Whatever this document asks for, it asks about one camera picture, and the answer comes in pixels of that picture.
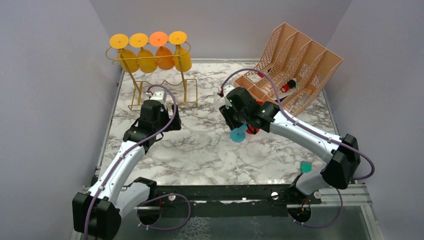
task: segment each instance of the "wall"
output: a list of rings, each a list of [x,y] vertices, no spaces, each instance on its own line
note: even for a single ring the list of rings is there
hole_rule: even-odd
[[[344,58],[329,103],[341,134],[355,135],[376,165],[366,183],[386,240],[422,239],[423,22],[420,0],[353,0],[327,44]]]
[[[258,59],[287,22],[327,44],[351,0],[90,0],[109,36],[187,33],[191,57]]]
[[[88,0],[2,1],[0,239],[69,239],[120,69]]]

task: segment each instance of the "cable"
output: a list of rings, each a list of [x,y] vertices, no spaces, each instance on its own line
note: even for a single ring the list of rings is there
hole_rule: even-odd
[[[144,142],[146,142],[146,141],[148,141],[148,140],[150,140],[150,139],[152,139],[152,138],[156,137],[157,135],[159,135],[160,133],[162,133],[163,131],[165,131],[165,129],[167,129],[167,128],[171,125],[172,121],[173,121],[173,120],[174,120],[174,118],[175,118],[175,113],[177,112],[177,100],[175,99],[175,96],[172,94],[172,92],[171,92],[168,88],[166,88],[165,86],[162,86],[162,85],[158,85],[158,84],[153,84],[153,85],[149,86],[149,87],[148,87],[148,89],[147,89],[147,91],[150,91],[150,89],[151,89],[151,88],[153,88],[153,87],[160,87],[160,88],[163,88],[165,91],[167,91],[167,92],[169,93],[169,95],[171,96],[172,101],[173,101],[173,112],[174,112],[174,114],[171,116],[171,118],[170,118],[170,120],[168,121],[168,123],[167,123],[164,127],[162,127],[159,131],[157,131],[156,133],[154,133],[154,134],[152,134],[152,135],[150,135],[150,136],[146,137],[145,139],[143,139],[143,140],[141,140],[141,141],[137,142],[136,144],[134,144],[133,146],[131,146],[130,148],[128,148],[128,150],[126,150],[126,151],[125,151],[125,152],[121,155],[121,157],[119,157],[119,159],[116,161],[116,163],[115,163],[115,164],[113,165],[113,167],[110,169],[109,173],[108,173],[108,174],[106,175],[106,177],[104,178],[104,181],[101,183],[101,185],[100,185],[99,189],[98,189],[98,190],[97,190],[97,192],[94,194],[94,196],[93,196],[93,198],[92,198],[92,200],[91,200],[91,202],[90,202],[90,205],[89,205],[89,207],[88,207],[87,215],[85,216],[85,224],[84,224],[84,238],[85,238],[86,240],[88,240],[88,239],[89,239],[89,221],[90,221],[90,214],[91,214],[91,212],[92,212],[92,210],[93,210],[94,203],[95,203],[96,199],[99,197],[100,192],[102,191],[101,189],[102,189],[102,188],[104,188],[104,187],[105,187],[105,185],[108,183],[108,180],[109,180],[109,178],[112,176],[112,174],[114,173],[115,169],[118,167],[118,165],[121,163],[121,161],[124,159],[124,157],[125,157],[128,153],[130,153],[133,149],[135,149],[136,147],[140,146],[140,145],[141,145],[141,144],[143,144]]]
[[[293,118],[291,118],[287,113],[286,113],[286,111],[284,111],[284,109],[283,109],[283,107],[281,106],[281,101],[280,101],[280,97],[279,97],[279,95],[278,95],[278,90],[277,90],[277,87],[276,87],[276,85],[275,85],[275,83],[271,80],[271,78],[270,78],[270,76],[268,76],[266,73],[264,73],[263,71],[260,71],[260,70],[257,70],[257,69],[254,69],[254,68],[242,68],[242,69],[240,69],[240,70],[237,70],[237,71],[235,71],[235,72],[233,72],[231,75],[229,75],[227,78],[226,78],[226,80],[222,83],[222,85],[221,85],[221,92],[223,92],[224,91],[224,85],[230,80],[230,78],[232,78],[234,75],[236,75],[236,74],[238,74],[238,73],[240,73],[240,72],[243,72],[243,71],[254,71],[254,72],[257,72],[257,73],[260,73],[260,74],[263,74],[267,79],[268,79],[268,81],[271,83],[271,85],[272,85],[272,88],[274,89],[274,92],[275,92],[275,97],[276,97],[276,102],[278,103],[278,108],[279,108],[279,110],[281,111],[281,113],[284,115],[284,117],[285,118],[287,118],[290,122],[292,122],[292,123],[295,123],[296,121],[293,119]],[[364,179],[367,179],[367,178],[369,178],[369,177],[371,177],[373,174],[374,174],[374,172],[376,171],[376,168],[375,168],[375,166],[374,166],[374,163],[373,163],[373,161],[371,161],[371,159],[367,156],[367,155],[365,155],[364,153],[362,153],[361,151],[359,151],[358,149],[355,149],[355,148],[353,148],[353,147],[351,147],[351,146],[349,146],[349,145],[347,145],[347,144],[345,144],[345,143],[343,143],[343,142],[339,142],[339,141],[336,141],[336,140],[334,140],[334,139],[329,139],[328,137],[326,137],[326,136],[324,136],[324,135],[322,135],[322,134],[320,134],[320,133],[318,133],[318,132],[316,132],[316,131],[314,131],[313,129],[310,129],[309,127],[307,127],[307,126],[305,126],[305,125],[303,125],[303,124],[301,124],[301,123],[297,123],[297,126],[299,126],[299,127],[301,127],[302,129],[304,129],[305,131],[307,131],[307,132],[309,132],[309,133],[311,133],[311,134],[313,134],[313,135],[315,135],[315,136],[317,136],[317,137],[319,137],[319,138],[321,138],[321,139],[323,139],[323,140],[325,140],[325,141],[327,141],[327,142],[331,142],[331,143],[334,143],[334,144],[337,144],[337,145],[340,145],[340,146],[342,146],[342,147],[344,147],[344,148],[347,148],[347,149],[349,149],[350,151],[352,151],[352,152],[355,152],[355,153],[357,153],[357,154],[359,154],[359,155],[361,155],[368,163],[369,163],[369,165],[371,166],[371,172],[369,173],[369,174],[367,174],[367,175],[365,175],[365,176],[360,176],[360,177],[354,177],[354,178],[352,178],[352,181],[355,181],[355,180],[364,180]]]
[[[178,193],[165,194],[165,195],[158,196],[158,197],[155,197],[155,198],[153,198],[153,199],[150,199],[150,200],[144,201],[144,202],[142,202],[141,204],[148,204],[148,203],[154,202],[154,201],[156,201],[156,200],[158,200],[158,199],[163,199],[163,198],[166,198],[166,197],[169,197],[169,196],[178,196],[178,197],[181,197],[181,198],[183,198],[183,199],[184,199],[184,201],[187,203],[187,205],[188,205],[188,215],[187,215],[187,218],[185,218],[185,220],[184,220],[184,222],[183,222],[183,223],[181,223],[181,224],[180,224],[180,225],[178,225],[178,226],[168,227],[168,228],[162,228],[162,227],[156,227],[156,226],[144,225],[144,224],[142,223],[142,221],[140,220],[140,215],[139,215],[139,213],[137,212],[137,219],[138,219],[138,222],[139,222],[138,226],[139,226],[139,227],[140,227],[140,226],[143,226],[143,227],[145,227],[147,230],[148,230],[148,229],[154,229],[154,230],[162,230],[162,231],[172,231],[172,230],[179,229],[179,228],[181,228],[182,226],[186,225],[186,224],[189,222],[189,220],[190,220],[190,216],[192,215],[192,207],[190,206],[190,202],[189,202],[189,200],[188,200],[188,199],[187,199],[187,197],[185,197],[184,195],[181,195],[181,194],[178,194]]]
[[[338,212],[337,217],[333,221],[331,221],[331,222],[329,222],[327,224],[324,224],[324,225],[309,225],[307,223],[299,222],[299,221],[295,220],[292,217],[292,215],[289,214],[290,218],[293,219],[293,222],[294,223],[297,223],[299,225],[302,225],[303,227],[313,228],[313,229],[322,229],[322,228],[326,228],[326,227],[329,227],[329,226],[337,223],[339,221],[340,217],[342,216],[342,213],[343,213],[343,200],[342,200],[342,194],[340,193],[340,191],[337,188],[335,190],[337,191],[338,197],[340,198],[340,212]]]

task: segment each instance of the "white marble surface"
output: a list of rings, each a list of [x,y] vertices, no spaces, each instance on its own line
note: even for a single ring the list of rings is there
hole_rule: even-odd
[[[300,162],[308,161],[313,167],[323,162],[309,150],[284,137],[260,131],[247,135],[241,143],[231,141],[230,129],[221,114],[214,109],[214,94],[226,77],[234,71],[253,67],[240,63],[194,63],[187,79],[198,80],[199,107],[192,103],[179,107],[182,121],[180,131],[164,134],[132,171],[127,180],[137,177],[157,181],[160,185],[236,185],[291,183],[300,173]],[[134,73],[138,80],[152,84],[167,80],[177,84],[180,73],[175,70],[156,70],[145,74]],[[193,101],[194,82],[188,82],[189,98]],[[124,132],[139,117],[140,107],[128,108],[133,96],[133,83],[124,76],[112,126],[100,169],[102,175],[115,157]],[[183,99],[183,86],[169,86],[177,101]],[[333,123],[322,94],[298,118],[323,131],[334,133]]]

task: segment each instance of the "purple cable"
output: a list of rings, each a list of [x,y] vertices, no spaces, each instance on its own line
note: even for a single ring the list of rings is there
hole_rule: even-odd
[[[175,113],[177,112],[177,100],[175,99],[175,96],[172,94],[172,92],[168,89],[168,88],[166,88],[165,86],[162,86],[162,85],[158,85],[158,84],[153,84],[153,85],[151,85],[151,86],[149,86],[148,87],[148,89],[147,89],[147,91],[150,91],[150,89],[151,88],[153,88],[153,87],[160,87],[160,88],[163,88],[165,91],[167,91],[168,93],[169,93],[169,95],[171,96],[171,98],[172,98],[172,101],[173,101],[173,115],[171,116],[171,118],[170,118],[170,120],[168,121],[168,123],[162,128],[162,129],[160,129],[159,131],[157,131],[156,133],[154,133],[154,134],[152,134],[152,135],[150,135],[150,136],[148,136],[148,137],[146,137],[145,139],[143,139],[143,140],[141,140],[141,141],[139,141],[139,142],[137,142],[136,144],[134,144],[133,146],[131,146],[130,148],[128,148],[128,150],[126,150],[122,155],[121,155],[121,157],[116,161],[116,163],[113,165],[113,167],[110,169],[110,171],[109,171],[109,173],[106,175],[106,177],[104,178],[104,181],[101,183],[101,187],[104,187],[107,183],[108,183],[108,180],[109,180],[109,178],[112,176],[112,174],[114,173],[114,171],[115,171],[115,169],[118,167],[118,165],[121,163],[121,161],[122,161],[122,156],[123,157],[125,157],[128,153],[130,153],[133,149],[135,149],[136,147],[138,147],[138,146],[140,146],[141,144],[143,144],[144,142],[146,142],[146,141],[148,141],[148,140],[150,140],[150,139],[152,139],[152,138],[154,138],[154,137],[156,137],[157,135],[159,135],[160,133],[162,133],[165,129],[167,129],[170,125],[171,125],[171,123],[172,123],[172,121],[174,120],[174,118],[175,118]],[[97,192],[94,194],[94,196],[93,196],[93,198],[92,198],[92,200],[91,200],[91,202],[90,202],[90,205],[88,206],[88,210],[87,210],[87,215],[85,216],[85,224],[84,224],[84,238],[86,239],[86,240],[88,240],[89,239],[89,221],[90,221],[90,214],[92,213],[92,210],[93,210],[93,206],[94,206],[94,203],[95,203],[95,201],[96,201],[96,199],[99,197],[99,195],[100,195],[100,192],[101,192],[102,190],[100,190],[100,189],[98,189],[97,190]]]
[[[156,201],[156,200],[163,199],[163,198],[166,198],[166,197],[169,197],[169,196],[178,196],[178,197],[181,197],[181,198],[183,198],[183,199],[184,199],[184,201],[187,203],[187,205],[188,205],[188,215],[187,215],[187,218],[184,220],[184,222],[183,222],[183,223],[181,223],[181,224],[180,224],[180,225],[178,225],[178,226],[168,227],[168,228],[162,228],[162,227],[156,227],[156,226],[144,225],[144,224],[142,223],[142,221],[140,220],[140,215],[139,215],[139,213],[137,212],[137,219],[138,219],[138,221],[139,221],[139,225],[138,225],[138,226],[139,226],[139,227],[140,227],[140,226],[143,226],[143,227],[146,227],[147,229],[162,230],[162,231],[172,231],[172,230],[179,229],[179,228],[181,228],[182,226],[186,225],[186,224],[189,222],[189,220],[190,220],[190,216],[192,215],[192,207],[190,206],[190,202],[189,202],[189,200],[188,200],[188,199],[187,199],[187,197],[185,197],[184,195],[181,195],[181,194],[178,194],[178,193],[165,194],[165,195],[158,196],[158,197],[155,197],[155,198],[153,198],[153,199],[150,199],[150,200],[144,201],[144,202],[142,202],[142,203],[140,203],[140,204],[148,204],[148,203],[151,203],[151,202],[154,202],[154,201]]]
[[[299,221],[295,220],[292,217],[292,215],[289,214],[290,218],[293,219],[294,223],[302,225],[302,227],[313,228],[313,229],[322,229],[322,228],[326,228],[326,227],[329,227],[329,226],[337,223],[337,221],[340,219],[340,217],[342,216],[342,213],[343,213],[343,200],[342,200],[342,194],[340,193],[340,191],[337,188],[335,190],[337,191],[338,197],[340,198],[340,212],[338,213],[337,217],[333,221],[331,221],[327,224],[324,224],[324,225],[318,225],[317,226],[317,225],[309,225],[309,224],[306,224],[306,223],[303,223],[303,222],[299,222]]]
[[[257,72],[257,73],[260,73],[260,74],[262,74],[263,76],[265,76],[267,79],[268,79],[268,81],[271,83],[271,85],[272,85],[272,88],[274,89],[274,92],[275,92],[275,96],[276,96],[276,101],[277,101],[277,103],[278,103],[278,107],[279,107],[279,110],[281,111],[281,113],[284,115],[284,117],[286,117],[290,122],[292,122],[292,123],[295,123],[296,121],[293,119],[293,118],[291,118],[285,111],[284,111],[284,109],[283,109],[283,107],[281,106],[281,101],[280,101],[280,97],[279,97],[279,95],[278,95],[278,90],[277,90],[277,87],[276,87],[276,85],[275,85],[275,83],[271,80],[271,78],[270,78],[270,76],[268,76],[266,73],[264,73],[263,71],[260,71],[260,70],[257,70],[257,69],[254,69],[254,68],[242,68],[242,69],[240,69],[240,70],[237,70],[237,71],[235,71],[235,72],[233,72],[231,75],[229,75],[227,78],[226,78],[226,80],[223,82],[223,84],[221,85],[221,91],[224,89],[224,85],[230,80],[230,78],[232,78],[234,75],[236,75],[236,74],[238,74],[238,73],[240,73],[240,72],[243,72],[243,71],[254,71],[254,72]],[[307,127],[307,126],[305,126],[305,125],[303,125],[303,124],[301,124],[301,123],[297,123],[297,126],[299,126],[299,127],[301,127],[302,129],[304,129],[305,131],[307,131],[307,132],[309,132],[309,133],[311,133],[311,134],[313,134],[313,135],[315,135],[315,136],[317,136],[317,137],[319,137],[319,138],[321,138],[321,139],[323,139],[323,140],[325,140],[325,141],[330,141],[331,143],[334,143],[334,144],[337,144],[337,145],[340,145],[340,146],[342,146],[342,147],[344,147],[344,148],[347,148],[347,149],[349,149],[350,151],[352,151],[352,152],[355,152],[355,153],[357,153],[357,154],[359,154],[359,155],[361,155],[368,163],[369,163],[369,165],[371,166],[371,172],[370,173],[368,173],[367,175],[365,175],[365,176],[360,176],[360,177],[354,177],[354,178],[352,178],[352,181],[355,181],[355,180],[364,180],[364,179],[367,179],[367,178],[369,178],[369,177],[371,177],[373,174],[374,174],[374,172],[376,171],[376,168],[375,168],[375,166],[374,166],[374,163],[373,163],[373,161],[371,161],[371,159],[367,156],[367,155],[365,155],[364,153],[362,153],[361,151],[359,151],[359,150],[357,150],[357,149],[355,149],[355,148],[353,148],[353,147],[351,147],[351,146],[349,146],[349,145],[347,145],[347,144],[345,144],[345,143],[342,143],[342,142],[338,142],[338,141],[336,141],[336,140],[334,140],[334,139],[329,139],[328,137],[326,137],[326,136],[324,136],[324,135],[322,135],[322,134],[320,134],[320,133],[318,133],[318,132],[316,132],[316,131],[314,131],[314,130],[312,130],[312,129],[310,129],[309,127]]]

